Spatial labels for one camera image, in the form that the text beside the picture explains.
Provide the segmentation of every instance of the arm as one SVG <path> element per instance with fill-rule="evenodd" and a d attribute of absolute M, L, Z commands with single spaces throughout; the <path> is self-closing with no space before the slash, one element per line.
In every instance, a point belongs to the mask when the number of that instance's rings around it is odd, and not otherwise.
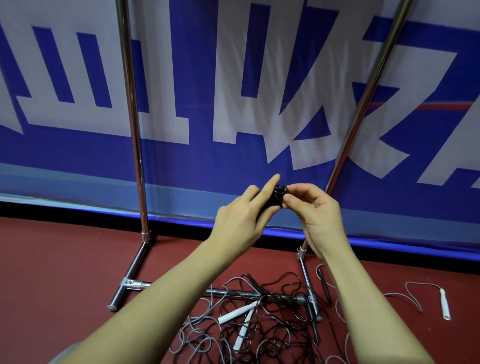
<path fill-rule="evenodd" d="M 332 276 L 360 363 L 433 363 L 356 258 L 338 202 L 312 184 L 288 186 L 285 207 L 300 218 L 305 236 Z"/>
<path fill-rule="evenodd" d="M 262 189 L 250 186 L 219 209 L 210 237 L 177 266 L 141 292 L 63 361 L 73 363 L 159 363 L 205 289 L 262 235 L 280 207 L 257 219 L 280 179 Z"/>

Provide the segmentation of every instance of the red floor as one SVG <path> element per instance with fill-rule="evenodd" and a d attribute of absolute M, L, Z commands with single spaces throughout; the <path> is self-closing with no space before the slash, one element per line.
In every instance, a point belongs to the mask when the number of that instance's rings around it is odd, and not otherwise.
<path fill-rule="evenodd" d="M 111 317 L 107 304 L 140 242 L 138 233 L 0 218 L 1 362 L 47 363 Z M 163 238 L 152 248 L 140 279 L 155 280 L 198 243 Z M 318 263 L 314 256 L 307 262 L 315 290 L 322 292 L 314 272 Z M 411 288 L 424 308 L 423 315 L 406 300 L 392 298 L 390 302 L 437 363 L 478 363 L 480 276 L 363 264 L 383 292 L 404 293 L 407 280 L 442 286 L 452 321 L 442 318 L 439 292 L 434 287 Z M 247 272 L 265 283 L 288 270 L 300 274 L 293 253 L 251 249 L 214 286 Z M 334 311 L 329 312 L 343 342 L 346 326 Z M 319 323 L 318 329 L 324 357 L 338 354 L 328 324 Z M 182 356 L 179 363 L 186 358 Z M 171 363 L 172 356 L 163 362 Z"/>

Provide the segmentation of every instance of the right hand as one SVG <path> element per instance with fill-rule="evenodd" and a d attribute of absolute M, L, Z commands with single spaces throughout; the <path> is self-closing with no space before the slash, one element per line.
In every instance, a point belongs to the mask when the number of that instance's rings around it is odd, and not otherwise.
<path fill-rule="evenodd" d="M 319 258 L 351 249 L 335 199 L 310 183 L 291 184 L 287 188 L 283 207 L 298 215 L 305 237 Z"/>

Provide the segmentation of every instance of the banner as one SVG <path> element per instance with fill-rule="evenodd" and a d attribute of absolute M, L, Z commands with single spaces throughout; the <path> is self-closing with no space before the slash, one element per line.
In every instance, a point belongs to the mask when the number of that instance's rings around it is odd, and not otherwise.
<path fill-rule="evenodd" d="M 132 1 L 149 212 L 324 187 L 397 5 Z M 413 3 L 334 190 L 348 233 L 480 243 L 479 11 Z M 138 210 L 115 3 L 1 2 L 0 66 L 0 192 Z"/>

